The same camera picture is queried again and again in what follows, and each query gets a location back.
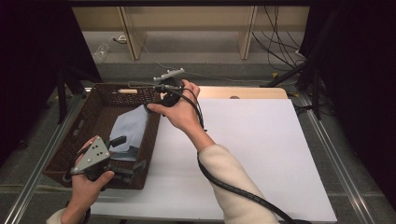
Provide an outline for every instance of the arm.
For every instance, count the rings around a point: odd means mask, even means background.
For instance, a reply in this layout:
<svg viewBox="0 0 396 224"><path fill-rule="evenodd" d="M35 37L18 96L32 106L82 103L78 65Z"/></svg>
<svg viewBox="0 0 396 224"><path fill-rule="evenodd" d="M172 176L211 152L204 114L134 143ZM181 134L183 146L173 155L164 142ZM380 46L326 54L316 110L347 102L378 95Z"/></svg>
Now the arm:
<svg viewBox="0 0 396 224"><path fill-rule="evenodd" d="M200 89L195 84L187 80L183 80L183 84L186 89L198 96ZM195 100L190 91L183 91L183 94L189 99ZM179 102L172 107L148 105L148 108L165 115L176 128L179 128L190 138L199 153L202 165L215 178L263 197L238 160L225 147L216 145L215 141L204 131L195 110L188 102L180 98ZM212 187L227 224L278 223L275 215L259 204L217 186L212 185Z"/></svg>
<svg viewBox="0 0 396 224"><path fill-rule="evenodd" d="M87 147L96 137L90 139L82 148ZM73 193L70 203L65 209L53 214L47 224L77 224L85 217L85 213L94 204L99 197L101 188L113 178L114 173L107 171L103 173L96 181L92 182L85 175L73 175L72 187Z"/></svg>

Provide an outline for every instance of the folded fabric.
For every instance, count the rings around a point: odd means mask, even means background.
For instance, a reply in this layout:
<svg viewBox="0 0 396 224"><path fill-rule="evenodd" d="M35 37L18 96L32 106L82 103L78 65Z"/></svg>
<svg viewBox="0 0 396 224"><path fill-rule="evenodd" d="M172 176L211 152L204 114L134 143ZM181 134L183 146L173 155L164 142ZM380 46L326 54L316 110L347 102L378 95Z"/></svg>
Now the folded fabric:
<svg viewBox="0 0 396 224"><path fill-rule="evenodd" d="M111 130L110 140L126 136L126 143L117 147L110 147L109 150L112 152L126 152L130 147L140 148L148 117L149 113L143 105L119 115Z"/></svg>
<svg viewBox="0 0 396 224"><path fill-rule="evenodd" d="M126 152L116 152L111 155L111 160L116 161L136 161L137 153L139 152L139 148L137 147L129 147Z"/></svg>

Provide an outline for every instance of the wrist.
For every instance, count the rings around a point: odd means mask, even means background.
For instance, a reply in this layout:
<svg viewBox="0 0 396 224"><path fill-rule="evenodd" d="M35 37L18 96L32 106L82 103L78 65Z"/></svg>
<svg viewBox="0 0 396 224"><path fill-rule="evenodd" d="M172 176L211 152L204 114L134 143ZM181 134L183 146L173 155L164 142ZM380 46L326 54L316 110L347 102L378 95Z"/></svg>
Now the wrist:
<svg viewBox="0 0 396 224"><path fill-rule="evenodd" d="M72 201L67 205L64 213L61 216L62 224L76 224L81 223L87 210L89 209L80 206L79 203L73 203Z"/></svg>

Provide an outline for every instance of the gray floor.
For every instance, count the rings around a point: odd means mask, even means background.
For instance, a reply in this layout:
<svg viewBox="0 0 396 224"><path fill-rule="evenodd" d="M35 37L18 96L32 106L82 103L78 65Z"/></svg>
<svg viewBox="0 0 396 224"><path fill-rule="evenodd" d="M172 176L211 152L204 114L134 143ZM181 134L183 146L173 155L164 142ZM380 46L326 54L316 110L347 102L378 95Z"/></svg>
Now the gray floor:
<svg viewBox="0 0 396 224"><path fill-rule="evenodd" d="M294 41L301 43L304 34L290 34ZM269 58L269 62L277 69L272 67L268 62L267 53L254 39L251 42L248 59L241 60L234 33L149 33L145 41L146 49L140 60L135 62L131 61L125 45L108 41L111 37L118 38L121 33L85 33L84 35L92 54L102 43L107 43L110 46L105 60L97 64L98 70L106 82L151 82L153 77L166 73L165 67L183 67L188 72L185 78L198 85L257 87L272 80L273 73L283 74L284 71L281 70L290 69L275 57ZM261 33L256 33L256 36L268 46L268 40ZM285 44L295 46L285 33L281 38ZM272 50L283 58L277 45L273 44ZM293 54L294 49L289 49L289 52L293 60L300 60ZM293 84L296 78L293 77L285 81L281 88L287 92L294 92ZM303 104L301 97L290 97L290 99L297 105ZM30 134L26 136L28 147L15 150L0 169L0 220L5 220L7 217L9 209L18 198L23 185L33 172L37 161L58 127L56 123L58 120L56 92L49 98L48 105L49 107L43 110L40 118L32 127ZM322 112L321 123L342 158L351 179L356 184L358 192L367 203L368 211L373 216L375 223L396 223L395 211L367 173L359 158L354 155L353 148L345 138L336 116L328 115L332 113L331 108L323 106L320 110ZM323 185L339 220L338 223L361 223L337 173L334 171L332 161L318 137L312 118L307 112L302 112L298 118ZM69 197L69 189L62 188L46 176L40 176L35 194L19 223L44 223L51 213L64 207L64 203ZM119 223L119 221L108 217L92 217L90 223ZM128 223L174 222L129 220Z"/></svg>

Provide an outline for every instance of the sleeve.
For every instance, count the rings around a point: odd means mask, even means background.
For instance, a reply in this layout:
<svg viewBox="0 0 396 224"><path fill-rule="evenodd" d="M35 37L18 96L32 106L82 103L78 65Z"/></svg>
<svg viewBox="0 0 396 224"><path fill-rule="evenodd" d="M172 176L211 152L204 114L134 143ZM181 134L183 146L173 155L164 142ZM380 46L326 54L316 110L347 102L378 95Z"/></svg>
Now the sleeve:
<svg viewBox="0 0 396 224"><path fill-rule="evenodd" d="M264 197L239 161L220 145L207 147L199 154L201 164L215 178L229 185ZM273 212L242 196L221 189L211 183L227 224L278 224Z"/></svg>
<svg viewBox="0 0 396 224"><path fill-rule="evenodd" d="M64 209L61 209L54 213L49 219L47 219L46 224L62 224L61 216L64 213Z"/></svg>

